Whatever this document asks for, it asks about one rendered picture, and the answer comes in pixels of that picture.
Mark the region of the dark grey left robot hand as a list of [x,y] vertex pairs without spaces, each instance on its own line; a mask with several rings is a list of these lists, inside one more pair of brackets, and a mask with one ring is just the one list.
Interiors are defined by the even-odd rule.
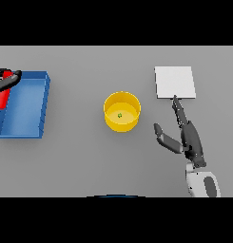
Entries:
[[13,74],[7,78],[3,77],[3,74],[8,71],[7,68],[0,67],[0,92],[14,87],[21,81],[22,71],[16,70]]

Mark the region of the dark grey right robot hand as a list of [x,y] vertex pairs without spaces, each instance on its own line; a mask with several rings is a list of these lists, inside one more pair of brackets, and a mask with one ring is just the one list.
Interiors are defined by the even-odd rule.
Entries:
[[205,167],[206,162],[200,136],[193,122],[186,117],[184,108],[177,96],[173,97],[172,108],[181,130],[182,141],[174,140],[163,131],[160,124],[154,123],[153,127],[157,142],[175,154],[184,153],[185,158],[189,159],[196,168]]

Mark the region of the pale square measuring scale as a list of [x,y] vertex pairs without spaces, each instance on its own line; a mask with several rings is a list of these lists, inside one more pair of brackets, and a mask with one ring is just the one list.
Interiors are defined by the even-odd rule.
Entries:
[[196,91],[190,66],[155,66],[158,99],[195,99]]

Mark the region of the yellow bowl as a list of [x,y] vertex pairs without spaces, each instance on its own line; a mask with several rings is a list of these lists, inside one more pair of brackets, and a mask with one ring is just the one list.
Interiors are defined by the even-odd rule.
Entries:
[[[117,91],[106,98],[103,111],[105,122],[112,131],[126,133],[137,125],[141,114],[141,104],[132,93]],[[122,118],[118,118],[119,113],[122,113]]]

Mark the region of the blue tray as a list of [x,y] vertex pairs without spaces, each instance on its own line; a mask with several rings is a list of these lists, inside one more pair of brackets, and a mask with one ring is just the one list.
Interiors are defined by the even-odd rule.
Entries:
[[41,139],[44,134],[50,78],[46,71],[23,71],[0,109],[0,139]]

